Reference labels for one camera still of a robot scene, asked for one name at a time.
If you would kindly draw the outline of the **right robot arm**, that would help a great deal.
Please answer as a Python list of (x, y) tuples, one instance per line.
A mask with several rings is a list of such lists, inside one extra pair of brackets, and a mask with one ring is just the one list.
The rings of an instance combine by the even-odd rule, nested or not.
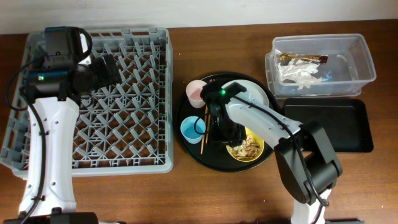
[(272, 148), (282, 183), (294, 198), (291, 223), (325, 223), (328, 197), (343, 169), (324, 128), (281, 115), (240, 82), (210, 82), (200, 96), (211, 116), (211, 136), (236, 146), (248, 128)]

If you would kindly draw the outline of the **yellow bowl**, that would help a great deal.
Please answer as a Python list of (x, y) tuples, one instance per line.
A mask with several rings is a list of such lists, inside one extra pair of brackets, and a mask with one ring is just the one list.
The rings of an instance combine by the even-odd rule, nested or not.
[(252, 162), (260, 157), (265, 148), (264, 141), (250, 129), (245, 128), (246, 139), (240, 146), (227, 146), (228, 153), (237, 161)]

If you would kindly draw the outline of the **white napkin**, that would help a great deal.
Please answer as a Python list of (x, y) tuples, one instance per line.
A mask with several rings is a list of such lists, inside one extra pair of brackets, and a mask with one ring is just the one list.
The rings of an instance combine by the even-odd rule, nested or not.
[(278, 63), (279, 80), (282, 83), (296, 83), (298, 89), (310, 88), (313, 83), (321, 83), (322, 78), (317, 78), (319, 64), (306, 62), (301, 59), (290, 60), (287, 64)]

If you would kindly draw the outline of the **wooden chopstick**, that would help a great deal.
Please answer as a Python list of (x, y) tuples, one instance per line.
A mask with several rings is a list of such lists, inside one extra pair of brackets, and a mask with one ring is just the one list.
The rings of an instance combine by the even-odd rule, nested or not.
[(203, 134), (203, 138), (201, 140), (201, 149), (200, 149), (200, 154), (203, 154), (203, 148), (205, 145), (205, 139), (206, 139), (206, 132), (207, 132), (207, 124), (208, 124), (208, 107), (205, 106), (205, 115), (204, 115), (204, 122), (205, 122), (205, 133)]
[(206, 124), (205, 144), (207, 144), (207, 143), (208, 143), (208, 135), (209, 135), (209, 132), (210, 132), (210, 123), (211, 123), (211, 114), (210, 114), (210, 112), (209, 112), (208, 106), (206, 106), (205, 112), (206, 112), (206, 121), (205, 121), (205, 124)]

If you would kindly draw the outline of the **food scraps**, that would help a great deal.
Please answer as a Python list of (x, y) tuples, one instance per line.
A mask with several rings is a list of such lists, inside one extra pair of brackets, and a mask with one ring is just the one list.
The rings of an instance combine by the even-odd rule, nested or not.
[(261, 145), (252, 135), (247, 135), (246, 140), (240, 146), (227, 146), (227, 151), (238, 160), (249, 161), (255, 159), (261, 152)]

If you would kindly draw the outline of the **blue cup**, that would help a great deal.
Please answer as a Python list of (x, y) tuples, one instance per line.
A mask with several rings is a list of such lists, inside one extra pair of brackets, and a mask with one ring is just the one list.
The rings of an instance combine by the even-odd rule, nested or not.
[(182, 121), (180, 131), (188, 143), (197, 144), (206, 133), (206, 125), (201, 118), (189, 116)]

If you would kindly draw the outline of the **pink cup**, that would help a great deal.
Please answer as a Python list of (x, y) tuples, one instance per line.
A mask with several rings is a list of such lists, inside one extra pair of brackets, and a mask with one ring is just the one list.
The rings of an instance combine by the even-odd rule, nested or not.
[(205, 102), (200, 96), (205, 85), (206, 82), (203, 80), (193, 80), (186, 87), (185, 93), (188, 97), (188, 101), (194, 108), (202, 108), (205, 105)]

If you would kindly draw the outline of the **brown snack wrapper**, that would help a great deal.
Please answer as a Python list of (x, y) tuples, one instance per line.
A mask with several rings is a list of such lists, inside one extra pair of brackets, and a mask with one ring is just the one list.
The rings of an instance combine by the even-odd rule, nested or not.
[(305, 55), (305, 54), (288, 54), (284, 53), (279, 56), (279, 62), (282, 65), (288, 65), (290, 61), (300, 59), (304, 62), (314, 64), (326, 64), (328, 61), (327, 55)]

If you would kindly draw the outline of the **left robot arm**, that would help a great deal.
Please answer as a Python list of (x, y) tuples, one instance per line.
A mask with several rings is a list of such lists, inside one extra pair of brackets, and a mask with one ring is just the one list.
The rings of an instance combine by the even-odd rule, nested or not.
[(90, 59), (93, 41), (79, 27), (48, 27), (46, 51), (20, 68), (30, 119), (29, 170), (19, 214), (7, 223), (98, 223), (78, 212), (72, 184), (72, 149), (81, 96), (117, 84), (114, 57)]

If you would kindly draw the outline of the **grey plate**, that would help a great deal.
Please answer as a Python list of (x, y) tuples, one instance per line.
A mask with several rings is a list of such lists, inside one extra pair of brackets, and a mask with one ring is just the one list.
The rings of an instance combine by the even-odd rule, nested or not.
[(249, 81), (249, 80), (232, 80), (225, 83), (222, 88), (225, 89), (228, 85), (237, 82), (243, 87), (245, 87), (251, 94), (252, 97), (255, 98), (257, 101), (260, 101), (262, 104), (269, 106), (269, 99), (265, 93), (265, 91), (256, 83)]

